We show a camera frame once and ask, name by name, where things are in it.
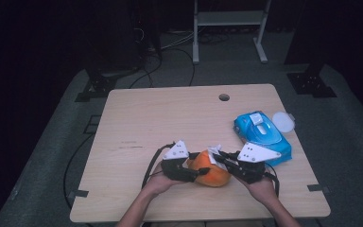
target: hand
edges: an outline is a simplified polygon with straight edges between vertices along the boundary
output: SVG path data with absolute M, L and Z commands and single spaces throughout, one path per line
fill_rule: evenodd
M 271 202 L 278 200 L 273 186 L 273 181 L 270 178 L 263 177 L 261 181 L 256 183 L 246 183 L 239 178 L 236 179 L 244 184 L 247 189 L 249 189 L 250 194 L 264 205 L 268 205 Z
M 181 181 L 173 181 L 167 178 L 162 172 L 161 163 L 157 164 L 151 177 L 149 178 L 147 184 L 144 186 L 143 190 L 153 196 L 158 196 L 161 193 L 167 191 L 171 186 L 185 183 Z

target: carpeted floor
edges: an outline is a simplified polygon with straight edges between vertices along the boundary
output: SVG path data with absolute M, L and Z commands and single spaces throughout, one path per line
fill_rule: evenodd
M 220 37 L 219 44 L 199 47 L 200 63 L 193 65 L 191 43 L 163 53 L 161 66 L 133 84 L 146 72 L 118 80 L 115 89 L 271 83 L 296 119 L 296 133 L 331 207 L 327 218 L 300 219 L 303 226 L 363 226 L 363 106 L 353 95 L 344 77 L 325 66 L 320 76 L 332 87 L 337 97 L 313 98 L 297 95 L 286 74 L 302 72 L 306 65 L 284 65 L 292 33 L 268 33 L 263 46 L 268 63 L 259 61 L 253 34 Z M 163 35 L 162 44 L 170 44 L 180 36 Z M 146 70 L 154 70 L 160 61 L 147 57 Z M 75 102 L 88 76 L 75 75 L 57 110 L 47 125 L 30 157 L 14 193 L 0 212 L 0 226 L 82 226 L 69 219 L 70 209 L 63 193 L 78 189 L 83 168 L 94 136 L 85 132 L 92 115 L 102 114 L 105 98 Z M 265 220 L 266 226 L 273 226 Z M 93 223 L 113 226 L 114 223 Z

